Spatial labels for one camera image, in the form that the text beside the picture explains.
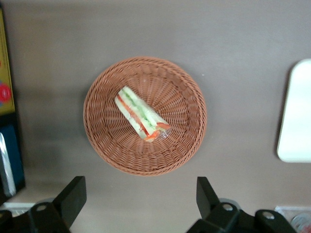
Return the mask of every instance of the brown woven basket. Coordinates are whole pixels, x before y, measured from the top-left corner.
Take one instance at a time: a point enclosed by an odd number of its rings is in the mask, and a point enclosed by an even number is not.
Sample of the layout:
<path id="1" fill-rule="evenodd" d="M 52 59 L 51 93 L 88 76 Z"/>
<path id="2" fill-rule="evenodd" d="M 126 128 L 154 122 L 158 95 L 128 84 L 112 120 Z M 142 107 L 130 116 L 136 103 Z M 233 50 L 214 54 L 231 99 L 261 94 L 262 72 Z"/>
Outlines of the brown woven basket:
<path id="1" fill-rule="evenodd" d="M 165 139 L 143 141 L 117 108 L 114 98 L 129 86 L 172 128 Z M 156 176 L 187 162 L 202 143 L 207 125 L 203 95 L 177 65 L 153 57 L 134 57 L 101 73 L 84 103 L 84 125 L 96 152 L 115 168 Z"/>

